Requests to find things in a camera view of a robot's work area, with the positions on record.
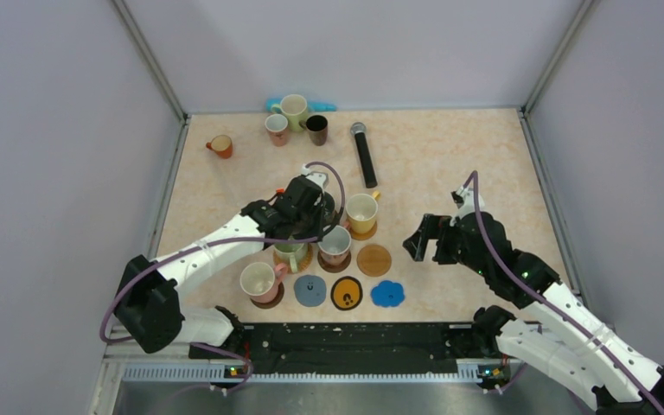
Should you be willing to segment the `light green mug front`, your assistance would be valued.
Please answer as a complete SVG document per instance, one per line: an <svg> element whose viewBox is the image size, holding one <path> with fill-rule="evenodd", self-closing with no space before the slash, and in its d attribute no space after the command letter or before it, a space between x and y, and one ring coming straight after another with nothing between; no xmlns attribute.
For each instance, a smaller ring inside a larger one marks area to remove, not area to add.
<svg viewBox="0 0 664 415"><path fill-rule="evenodd" d="M290 273L305 271L310 264L310 245L308 243L275 244L273 261L275 265L286 264Z"/></svg>

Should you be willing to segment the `brown mug white interior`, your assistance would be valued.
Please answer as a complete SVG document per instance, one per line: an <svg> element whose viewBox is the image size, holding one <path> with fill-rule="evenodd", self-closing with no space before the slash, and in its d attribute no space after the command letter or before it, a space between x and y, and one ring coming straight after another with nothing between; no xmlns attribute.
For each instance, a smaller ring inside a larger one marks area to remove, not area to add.
<svg viewBox="0 0 664 415"><path fill-rule="evenodd" d="M346 227L335 226L317 244L322 261L329 266L341 265L350 254L351 234Z"/></svg>

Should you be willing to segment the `yellow mug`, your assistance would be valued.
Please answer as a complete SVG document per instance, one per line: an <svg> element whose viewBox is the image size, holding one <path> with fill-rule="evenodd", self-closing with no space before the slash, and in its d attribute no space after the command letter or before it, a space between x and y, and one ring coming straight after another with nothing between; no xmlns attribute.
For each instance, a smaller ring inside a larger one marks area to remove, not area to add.
<svg viewBox="0 0 664 415"><path fill-rule="evenodd" d="M380 191L353 195L347 201L346 211L350 230L357 234L369 233L377 223Z"/></svg>

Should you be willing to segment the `dark walnut round coaster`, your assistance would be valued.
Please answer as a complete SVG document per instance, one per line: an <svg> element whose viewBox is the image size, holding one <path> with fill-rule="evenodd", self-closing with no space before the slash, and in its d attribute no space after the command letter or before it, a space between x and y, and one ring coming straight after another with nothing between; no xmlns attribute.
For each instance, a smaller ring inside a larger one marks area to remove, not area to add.
<svg viewBox="0 0 664 415"><path fill-rule="evenodd" d="M316 260L317 260L317 263L319 264L319 266L320 266L324 271L326 271L326 272L328 272L328 273L339 273L339 272L345 271L345 270L349 267L349 265L350 265L350 263L351 263L351 260L352 260L352 256L351 256L351 255L348 255L348 256L347 256L347 257L346 257L346 258L345 258L340 264L338 264L338 265L331 265L331 264L329 264L328 262L326 262L326 261L324 260L324 258L322 257L321 254L318 254L318 255L317 255Z"/></svg>

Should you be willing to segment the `light brown round coaster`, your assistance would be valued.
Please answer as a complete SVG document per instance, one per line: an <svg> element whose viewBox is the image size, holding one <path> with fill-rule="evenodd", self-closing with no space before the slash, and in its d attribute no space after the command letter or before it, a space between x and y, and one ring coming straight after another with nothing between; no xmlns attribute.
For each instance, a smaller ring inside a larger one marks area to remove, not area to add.
<svg viewBox="0 0 664 415"><path fill-rule="evenodd" d="M367 240L371 239L377 232L378 223L374 222L373 227L366 233L357 233L353 228L350 222L346 221L344 227L348 230L351 235L351 238L354 240Z"/></svg>

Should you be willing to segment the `pink mug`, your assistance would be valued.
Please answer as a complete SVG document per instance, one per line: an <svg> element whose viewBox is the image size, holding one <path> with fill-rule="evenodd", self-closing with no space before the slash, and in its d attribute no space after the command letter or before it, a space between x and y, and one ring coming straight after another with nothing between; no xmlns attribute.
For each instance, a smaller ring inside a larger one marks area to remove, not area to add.
<svg viewBox="0 0 664 415"><path fill-rule="evenodd" d="M286 263L271 266L263 262L248 265L240 274L240 288L255 303L271 303L278 295L280 285L288 274Z"/></svg>

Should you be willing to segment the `grey smiley silicone coaster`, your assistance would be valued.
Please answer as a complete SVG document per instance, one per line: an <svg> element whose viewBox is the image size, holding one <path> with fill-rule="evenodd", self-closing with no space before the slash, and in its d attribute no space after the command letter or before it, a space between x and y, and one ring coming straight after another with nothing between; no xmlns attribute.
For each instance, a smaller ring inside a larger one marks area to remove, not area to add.
<svg viewBox="0 0 664 415"><path fill-rule="evenodd" d="M327 285L317 275L302 275L294 283L295 299L304 307L313 308L325 302Z"/></svg>

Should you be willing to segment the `small grey blue mug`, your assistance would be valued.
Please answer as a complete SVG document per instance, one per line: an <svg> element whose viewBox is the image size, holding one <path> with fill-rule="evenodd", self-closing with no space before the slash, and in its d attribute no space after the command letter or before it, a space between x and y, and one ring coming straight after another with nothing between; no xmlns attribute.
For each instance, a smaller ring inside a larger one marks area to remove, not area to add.
<svg viewBox="0 0 664 415"><path fill-rule="evenodd" d="M282 114L272 114L265 119L265 129L271 142L285 146L290 138L289 120Z"/></svg>

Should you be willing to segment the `tan wooden round coaster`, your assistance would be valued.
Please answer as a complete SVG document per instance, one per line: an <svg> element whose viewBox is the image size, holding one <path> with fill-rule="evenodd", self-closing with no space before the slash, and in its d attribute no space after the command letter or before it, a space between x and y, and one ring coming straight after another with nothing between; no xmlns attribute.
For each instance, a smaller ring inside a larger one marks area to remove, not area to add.
<svg viewBox="0 0 664 415"><path fill-rule="evenodd" d="M377 278L389 272L392 267L392 256L384 246L369 244L361 248L356 263L363 274Z"/></svg>

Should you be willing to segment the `blue cloud shaped coaster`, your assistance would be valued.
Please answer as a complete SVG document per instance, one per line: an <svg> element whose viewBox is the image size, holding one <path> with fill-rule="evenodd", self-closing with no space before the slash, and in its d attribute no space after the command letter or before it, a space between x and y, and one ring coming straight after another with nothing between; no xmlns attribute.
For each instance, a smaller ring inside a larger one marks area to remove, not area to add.
<svg viewBox="0 0 664 415"><path fill-rule="evenodd" d="M401 283L383 280L371 289L370 296L378 307L398 307L405 301L405 290Z"/></svg>

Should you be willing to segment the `orange black smiley coaster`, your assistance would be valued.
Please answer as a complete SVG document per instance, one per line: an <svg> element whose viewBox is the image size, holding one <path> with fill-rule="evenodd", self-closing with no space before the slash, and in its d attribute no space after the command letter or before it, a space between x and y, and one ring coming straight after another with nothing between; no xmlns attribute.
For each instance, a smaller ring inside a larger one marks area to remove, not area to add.
<svg viewBox="0 0 664 415"><path fill-rule="evenodd" d="M354 277L344 276L337 279L330 291L330 301L340 311L357 308L363 299L361 282Z"/></svg>

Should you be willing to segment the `walnut grooved round coaster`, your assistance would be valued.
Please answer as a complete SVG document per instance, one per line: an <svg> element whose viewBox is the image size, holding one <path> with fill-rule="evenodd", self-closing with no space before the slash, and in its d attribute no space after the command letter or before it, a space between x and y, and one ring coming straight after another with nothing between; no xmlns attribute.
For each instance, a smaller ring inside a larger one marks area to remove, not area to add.
<svg viewBox="0 0 664 415"><path fill-rule="evenodd" d="M278 291L277 291L276 296L270 302L261 303L259 301L256 301L254 298L251 298L250 301L254 306L256 306L260 309L263 309L263 310L268 310L268 309L272 309L272 308L276 307L277 305L279 305L282 302L282 300L284 299L284 294L285 294L284 284L281 284L278 287Z"/></svg>

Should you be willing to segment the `dark green mug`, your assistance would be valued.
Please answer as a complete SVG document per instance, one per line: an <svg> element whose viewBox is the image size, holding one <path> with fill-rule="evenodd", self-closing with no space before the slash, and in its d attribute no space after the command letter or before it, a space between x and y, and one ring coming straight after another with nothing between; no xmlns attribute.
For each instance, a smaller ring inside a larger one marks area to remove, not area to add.
<svg viewBox="0 0 664 415"><path fill-rule="evenodd" d="M336 216L335 199L330 194L325 192L322 197L322 227L328 227L333 224Z"/></svg>

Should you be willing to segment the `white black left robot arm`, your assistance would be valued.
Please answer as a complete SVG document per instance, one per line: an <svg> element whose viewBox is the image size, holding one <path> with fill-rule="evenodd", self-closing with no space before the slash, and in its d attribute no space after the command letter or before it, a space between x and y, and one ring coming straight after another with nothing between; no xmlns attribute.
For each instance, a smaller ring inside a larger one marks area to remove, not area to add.
<svg viewBox="0 0 664 415"><path fill-rule="evenodd" d="M129 339L154 354L188 337L189 314L182 299L214 274L286 240L320 239L332 220L329 177L312 171L291 179L269 200L248 203L226 224L188 246L158 259L138 255L125 266L110 308Z"/></svg>

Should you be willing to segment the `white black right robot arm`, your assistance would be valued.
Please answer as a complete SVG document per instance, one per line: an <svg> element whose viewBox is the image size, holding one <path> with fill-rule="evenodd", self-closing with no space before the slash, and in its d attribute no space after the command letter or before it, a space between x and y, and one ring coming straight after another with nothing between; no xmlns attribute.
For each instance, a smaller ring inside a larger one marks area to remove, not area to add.
<svg viewBox="0 0 664 415"><path fill-rule="evenodd" d="M433 261L463 265L496 296L534 316L550 338L499 306L474 315L472 343L484 356L524 361L577 395L597 414L664 413L664 365L637 352L583 306L541 258L512 246L491 214L478 220L425 214L402 246L421 261L435 240Z"/></svg>

